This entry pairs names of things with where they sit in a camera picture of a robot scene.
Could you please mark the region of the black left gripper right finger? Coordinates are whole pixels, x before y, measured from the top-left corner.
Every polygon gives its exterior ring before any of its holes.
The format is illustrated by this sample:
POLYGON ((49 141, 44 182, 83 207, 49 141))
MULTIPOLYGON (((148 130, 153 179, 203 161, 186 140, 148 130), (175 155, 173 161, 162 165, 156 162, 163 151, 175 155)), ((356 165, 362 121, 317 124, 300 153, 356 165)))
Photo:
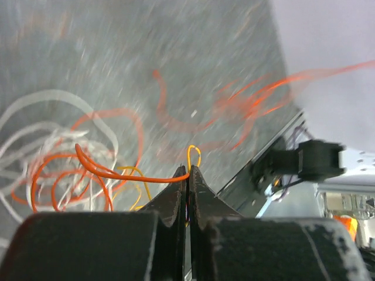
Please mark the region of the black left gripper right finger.
POLYGON ((192 167, 190 237, 196 280, 371 280, 344 226, 327 218, 247 218, 192 167))

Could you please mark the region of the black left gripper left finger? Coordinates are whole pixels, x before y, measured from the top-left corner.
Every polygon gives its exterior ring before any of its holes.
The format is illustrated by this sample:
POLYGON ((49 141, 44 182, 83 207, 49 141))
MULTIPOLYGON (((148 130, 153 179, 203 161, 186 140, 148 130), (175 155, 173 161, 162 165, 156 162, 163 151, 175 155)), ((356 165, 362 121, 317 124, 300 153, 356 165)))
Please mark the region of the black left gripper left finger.
POLYGON ((38 213, 17 229, 2 280, 183 280, 186 182, 136 212, 38 213))

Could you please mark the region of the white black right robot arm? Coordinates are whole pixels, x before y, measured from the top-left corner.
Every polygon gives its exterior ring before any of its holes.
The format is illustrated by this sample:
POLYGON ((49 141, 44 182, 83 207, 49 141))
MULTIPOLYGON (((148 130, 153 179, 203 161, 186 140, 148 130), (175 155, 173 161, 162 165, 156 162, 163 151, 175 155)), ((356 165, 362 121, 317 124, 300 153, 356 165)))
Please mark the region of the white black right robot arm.
POLYGON ((374 155, 355 152, 339 143, 308 140, 296 148, 269 148, 250 166, 259 192, 271 185, 271 193, 285 194, 299 183, 320 183, 334 177, 374 176, 374 155))

